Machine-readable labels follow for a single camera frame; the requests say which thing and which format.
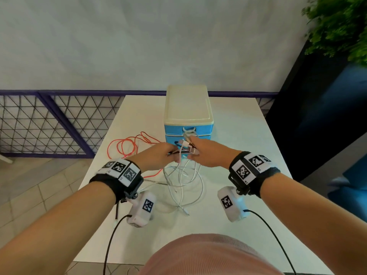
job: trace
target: storage box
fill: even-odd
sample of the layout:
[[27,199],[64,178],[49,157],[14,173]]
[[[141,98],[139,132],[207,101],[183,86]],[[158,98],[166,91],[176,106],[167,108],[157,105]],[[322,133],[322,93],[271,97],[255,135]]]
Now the storage box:
[[183,134],[195,134],[210,139],[213,130],[213,114],[205,85],[171,85],[167,88],[164,109],[166,142],[177,145]]

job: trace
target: tabletop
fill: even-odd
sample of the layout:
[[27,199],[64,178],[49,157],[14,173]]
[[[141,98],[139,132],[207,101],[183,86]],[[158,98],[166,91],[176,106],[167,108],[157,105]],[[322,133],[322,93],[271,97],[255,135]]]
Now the tabletop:
[[[210,103],[214,117],[212,140],[237,150],[264,154],[283,174],[291,176],[255,98],[210,97]],[[112,140],[135,136],[145,131],[164,142],[164,104],[165,96],[126,96],[80,188],[109,160],[107,147]],[[140,151],[149,147],[149,144],[139,141],[137,144]],[[131,148],[128,143],[124,145],[127,150]],[[116,146],[112,145],[109,152],[112,158],[119,156]],[[232,186],[227,178],[228,171],[220,167],[202,166],[200,175],[204,180],[204,193],[197,203],[186,208],[189,216],[171,206],[173,202],[166,185],[151,186],[149,190],[158,197],[158,203],[153,210],[153,220],[143,228],[135,228],[122,222],[114,235],[108,263],[145,264],[154,252],[181,236],[217,233],[243,241],[282,272],[292,272],[273,234],[257,216],[251,214],[234,223],[227,219],[217,198],[217,192],[224,186]],[[153,179],[164,181],[163,174]],[[149,184],[151,183],[144,182],[142,187]],[[195,200],[200,191],[201,183],[192,183],[190,189],[184,190],[184,202]],[[278,220],[261,199],[246,196],[245,203],[272,227],[297,273],[332,274],[325,264]],[[129,203],[121,204],[119,218],[128,214],[130,208]],[[113,231],[115,212],[114,207],[75,261],[104,262]]]

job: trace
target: green plant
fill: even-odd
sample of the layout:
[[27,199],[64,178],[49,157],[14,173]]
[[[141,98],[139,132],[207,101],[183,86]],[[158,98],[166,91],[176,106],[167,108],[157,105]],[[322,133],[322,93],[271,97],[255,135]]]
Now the green plant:
[[349,61],[367,66],[367,0],[309,0],[302,10],[314,22],[306,54],[349,52]]

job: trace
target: gray wall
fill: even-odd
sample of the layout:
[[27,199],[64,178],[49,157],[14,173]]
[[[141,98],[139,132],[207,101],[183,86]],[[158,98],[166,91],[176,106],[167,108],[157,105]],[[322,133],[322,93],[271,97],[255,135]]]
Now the gray wall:
[[279,91],[306,0],[0,0],[0,89]]
[[341,177],[346,170],[365,154],[367,154],[367,133],[302,180],[301,183],[327,197],[327,193],[334,189],[334,187],[328,186],[331,180]]

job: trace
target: black cable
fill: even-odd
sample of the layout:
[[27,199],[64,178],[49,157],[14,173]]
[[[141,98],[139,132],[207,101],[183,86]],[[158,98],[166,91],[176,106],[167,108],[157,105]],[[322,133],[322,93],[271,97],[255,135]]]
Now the black cable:
[[124,220],[126,217],[132,217],[132,215],[127,214],[127,215],[125,215],[124,217],[122,217],[122,218],[120,219],[120,221],[117,223],[117,225],[116,225],[115,229],[114,229],[114,230],[113,230],[113,232],[112,232],[112,235],[111,235],[111,238],[110,238],[110,242],[108,243],[108,247],[107,247],[105,263],[103,264],[103,275],[105,275],[105,274],[106,274],[106,266],[107,266],[108,251],[110,250],[110,246],[111,246],[111,242],[112,242],[113,235],[114,235],[114,233],[115,233],[115,231],[116,231],[117,227],[120,225],[121,221],[122,221],[122,220]]
[[259,214],[257,214],[256,212],[254,212],[254,211],[252,211],[252,210],[250,210],[250,209],[244,209],[243,210],[243,212],[252,212],[252,213],[254,213],[257,217],[259,217],[264,223],[265,223],[265,225],[267,225],[268,226],[268,228],[269,228],[269,230],[273,233],[273,236],[275,237],[275,239],[278,241],[278,243],[279,243],[279,245],[280,245],[280,247],[281,247],[281,249],[283,250],[283,252],[284,252],[284,254],[286,255],[286,257],[287,257],[287,260],[288,260],[288,262],[289,262],[289,264],[291,265],[291,268],[292,268],[292,270],[293,270],[293,272],[294,272],[294,274],[295,275],[297,275],[297,273],[296,273],[296,270],[294,270],[294,267],[293,267],[293,265],[292,265],[292,263],[291,263],[291,260],[288,258],[288,255],[287,255],[287,253],[286,253],[286,251],[284,250],[284,248],[283,248],[283,246],[282,246],[282,244],[280,243],[280,241],[279,241],[279,239],[278,239],[278,237],[275,235],[275,233],[274,233],[274,231],[272,230],[272,228],[268,225],[268,223],[259,215]]

